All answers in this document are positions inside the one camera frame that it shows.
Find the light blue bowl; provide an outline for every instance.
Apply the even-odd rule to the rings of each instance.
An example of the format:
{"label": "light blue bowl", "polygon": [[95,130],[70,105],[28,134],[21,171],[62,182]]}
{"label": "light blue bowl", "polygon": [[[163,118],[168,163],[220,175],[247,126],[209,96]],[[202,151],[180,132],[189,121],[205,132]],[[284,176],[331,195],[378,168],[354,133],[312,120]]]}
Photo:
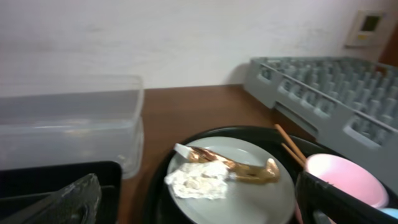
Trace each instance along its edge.
{"label": "light blue bowl", "polygon": [[381,208],[380,211],[384,212],[387,215],[390,215],[396,219],[398,219],[398,209],[394,208]]}

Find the brown stick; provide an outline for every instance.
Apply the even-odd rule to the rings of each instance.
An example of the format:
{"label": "brown stick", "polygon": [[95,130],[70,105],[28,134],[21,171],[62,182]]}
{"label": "brown stick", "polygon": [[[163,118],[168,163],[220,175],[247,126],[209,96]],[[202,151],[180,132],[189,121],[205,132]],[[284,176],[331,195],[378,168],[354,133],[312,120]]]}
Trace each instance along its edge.
{"label": "brown stick", "polygon": [[298,155],[298,157],[302,161],[306,161],[307,158],[304,156],[304,154],[300,151],[300,149],[294,144],[293,140],[289,137],[289,135],[285,132],[285,130],[279,125],[275,124],[275,128],[280,132],[282,137],[286,140],[287,144],[293,149],[293,151]]}
{"label": "brown stick", "polygon": [[291,150],[289,149],[289,147],[287,147],[287,146],[285,145],[285,143],[282,143],[282,146],[283,146],[283,147],[286,149],[286,151],[293,157],[293,159],[295,159],[295,160],[304,168],[305,163],[304,163],[298,156],[296,156],[296,154],[294,154],[294,152],[291,151]]}

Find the pink bowl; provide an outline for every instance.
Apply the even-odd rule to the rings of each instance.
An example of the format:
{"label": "pink bowl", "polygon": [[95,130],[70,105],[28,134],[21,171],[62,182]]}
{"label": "pink bowl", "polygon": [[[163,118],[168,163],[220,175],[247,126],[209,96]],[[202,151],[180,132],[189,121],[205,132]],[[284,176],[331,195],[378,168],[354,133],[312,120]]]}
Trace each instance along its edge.
{"label": "pink bowl", "polygon": [[[388,204],[388,194],[380,181],[347,159],[330,154],[315,154],[308,157],[305,170],[374,208]],[[295,214],[302,223],[298,206]]]}

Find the brown tabletop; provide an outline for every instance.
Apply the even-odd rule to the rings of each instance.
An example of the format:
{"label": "brown tabletop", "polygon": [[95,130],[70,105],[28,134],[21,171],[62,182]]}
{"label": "brown tabletop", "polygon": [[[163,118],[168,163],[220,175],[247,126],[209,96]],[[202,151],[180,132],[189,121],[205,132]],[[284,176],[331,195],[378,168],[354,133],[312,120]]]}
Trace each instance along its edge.
{"label": "brown tabletop", "polygon": [[313,138],[278,111],[246,93],[241,85],[152,89],[145,92],[144,155],[138,174],[122,182],[119,222],[141,223],[150,180],[176,142],[207,129],[279,123],[288,133]]}

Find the wall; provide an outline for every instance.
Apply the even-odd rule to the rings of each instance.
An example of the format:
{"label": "wall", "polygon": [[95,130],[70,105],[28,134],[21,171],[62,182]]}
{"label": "wall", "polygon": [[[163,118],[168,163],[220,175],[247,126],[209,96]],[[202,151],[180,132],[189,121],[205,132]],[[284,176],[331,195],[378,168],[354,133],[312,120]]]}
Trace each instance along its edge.
{"label": "wall", "polygon": [[[242,82],[253,56],[375,60],[395,0],[2,0],[0,74],[138,74],[146,88]],[[344,49],[358,9],[382,9],[375,46]]]}

